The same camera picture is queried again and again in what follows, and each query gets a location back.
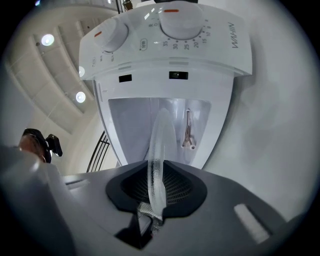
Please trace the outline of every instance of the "ceiling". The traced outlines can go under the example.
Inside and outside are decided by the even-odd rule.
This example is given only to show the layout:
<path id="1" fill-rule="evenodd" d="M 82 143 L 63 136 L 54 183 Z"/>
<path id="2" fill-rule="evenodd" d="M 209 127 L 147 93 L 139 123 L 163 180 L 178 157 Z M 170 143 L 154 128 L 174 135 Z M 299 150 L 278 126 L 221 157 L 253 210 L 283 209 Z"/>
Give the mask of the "ceiling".
<path id="1" fill-rule="evenodd" d="M 108 0 L 55 0 L 37 6 L 21 22 L 7 50 L 5 66 L 15 85 L 66 134 L 72 134 L 94 100 L 92 82 L 79 77 L 80 40 L 117 14 L 113 5 Z M 46 34 L 54 36 L 50 46 L 41 43 Z M 78 92 L 86 95 L 83 103 L 76 101 Z"/>

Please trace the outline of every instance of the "mesh grate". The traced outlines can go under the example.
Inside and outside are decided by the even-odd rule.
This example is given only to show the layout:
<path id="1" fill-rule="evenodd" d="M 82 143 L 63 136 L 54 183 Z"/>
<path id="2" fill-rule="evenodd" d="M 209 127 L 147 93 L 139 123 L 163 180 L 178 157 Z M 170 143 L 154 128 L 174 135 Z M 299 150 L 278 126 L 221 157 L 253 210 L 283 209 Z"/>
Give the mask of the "mesh grate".
<path id="1" fill-rule="evenodd" d="M 122 190 L 138 203 L 144 202 L 150 204 L 147 175 L 147 168 L 144 168 L 126 178 L 121 184 Z M 171 168 L 163 169 L 163 183 L 166 192 L 167 206 L 183 200 L 193 189 L 189 179 Z"/>

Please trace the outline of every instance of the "white knob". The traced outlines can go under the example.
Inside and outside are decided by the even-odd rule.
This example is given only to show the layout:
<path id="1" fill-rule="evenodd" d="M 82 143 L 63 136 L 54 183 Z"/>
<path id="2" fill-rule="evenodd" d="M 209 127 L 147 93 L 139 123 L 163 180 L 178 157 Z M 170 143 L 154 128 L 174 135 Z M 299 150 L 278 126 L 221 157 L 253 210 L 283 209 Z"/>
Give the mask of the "white knob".
<path id="1" fill-rule="evenodd" d="M 186 1 L 167 2 L 159 10 L 162 31 L 179 40 L 195 38 L 205 24 L 202 9 Z"/>
<path id="2" fill-rule="evenodd" d="M 128 28 L 117 18 L 110 18 L 94 29 L 94 42 L 103 51 L 114 52 L 125 42 Z"/>

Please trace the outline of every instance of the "clear plastic tube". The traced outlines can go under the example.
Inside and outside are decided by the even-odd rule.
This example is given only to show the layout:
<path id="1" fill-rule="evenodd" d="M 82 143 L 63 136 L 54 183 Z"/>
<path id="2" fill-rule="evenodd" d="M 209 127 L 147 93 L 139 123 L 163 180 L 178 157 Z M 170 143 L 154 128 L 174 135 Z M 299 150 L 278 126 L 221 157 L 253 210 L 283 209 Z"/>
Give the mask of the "clear plastic tube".
<path id="1" fill-rule="evenodd" d="M 162 216 L 167 206 L 163 183 L 164 160 L 176 161 L 177 139 L 171 115 L 162 108 L 153 124 L 148 156 L 148 194 L 153 212 Z"/>

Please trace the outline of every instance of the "gray plastic base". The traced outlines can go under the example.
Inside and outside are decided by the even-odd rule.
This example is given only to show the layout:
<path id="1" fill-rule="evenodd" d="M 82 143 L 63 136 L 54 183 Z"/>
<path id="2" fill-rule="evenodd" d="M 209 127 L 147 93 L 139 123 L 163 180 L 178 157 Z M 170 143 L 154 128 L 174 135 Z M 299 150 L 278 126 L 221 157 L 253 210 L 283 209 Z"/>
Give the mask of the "gray plastic base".
<path id="1" fill-rule="evenodd" d="M 62 177 L 54 165 L 42 164 L 30 153 L 1 148 L 0 155 L 0 185 L 10 208 L 22 225 L 32 231 L 30 234 L 52 252 L 66 253 L 67 248 L 74 248 L 77 255 L 237 255 L 237 252 L 252 252 L 258 248 L 257 243 L 235 213 L 234 207 L 239 204 L 247 205 L 267 230 L 269 244 L 277 230 L 285 227 L 284 219 L 273 208 L 238 183 L 170 162 L 205 183 L 206 199 L 190 216 L 166 219 L 161 230 L 138 250 L 114 236 L 129 226 L 133 214 L 117 210 L 105 190 L 110 179 L 143 161 Z M 48 215 L 53 221 L 46 222 Z M 64 236 L 65 244 L 53 242 L 54 236 Z"/>

